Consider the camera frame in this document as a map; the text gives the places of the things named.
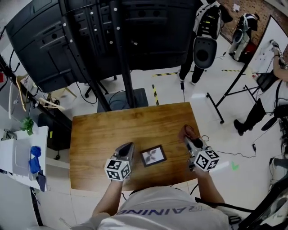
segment wooden table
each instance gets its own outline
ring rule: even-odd
[[[179,103],[73,118],[70,149],[70,179],[73,189],[104,192],[110,183],[104,166],[120,145],[135,144],[130,180],[123,190],[173,185],[195,178],[189,172],[189,154],[178,140],[180,129],[189,124],[199,130],[190,104]],[[144,167],[139,152],[162,145],[167,160]]]

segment monitor stand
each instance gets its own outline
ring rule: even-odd
[[[112,111],[130,109],[130,106],[126,98],[126,92],[118,92],[113,97],[114,94],[116,93],[110,93],[110,94],[105,95],[106,101],[108,103],[110,101],[110,108]],[[148,100],[147,100],[147,96],[146,96],[146,92],[144,88],[135,89],[134,97],[135,97],[136,108],[148,106]],[[103,109],[101,103],[98,103],[97,113],[101,113],[101,112],[105,112],[105,110]]]

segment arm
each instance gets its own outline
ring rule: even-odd
[[[198,178],[201,199],[206,202],[225,203],[223,197],[216,189],[209,172],[204,172],[198,167],[195,167],[195,172]]]
[[[121,198],[122,185],[122,181],[111,181],[104,196],[94,209],[92,216],[103,212],[108,213],[110,216],[117,213]]]
[[[273,48],[274,55],[279,56],[279,51],[278,49]],[[279,79],[288,82],[288,71],[281,69],[279,65],[279,59],[277,57],[274,58],[273,61],[273,72],[276,77]]]

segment green mark on floor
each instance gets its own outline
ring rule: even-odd
[[[234,161],[232,161],[232,169],[233,171],[237,170],[239,168],[239,164],[235,165]]]

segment white t-shirt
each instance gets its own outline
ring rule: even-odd
[[[101,213],[72,230],[230,230],[228,216],[238,215],[220,209],[175,188],[153,187],[132,194],[115,216]]]
[[[277,80],[271,85],[269,89],[266,90],[265,93],[263,93],[260,96],[263,108],[266,113],[271,113],[275,109],[275,101],[276,101],[276,90],[279,85],[280,80]],[[279,100],[278,105],[287,105],[288,101],[283,100],[282,98],[285,98],[288,100],[288,82],[282,81],[279,89]]]

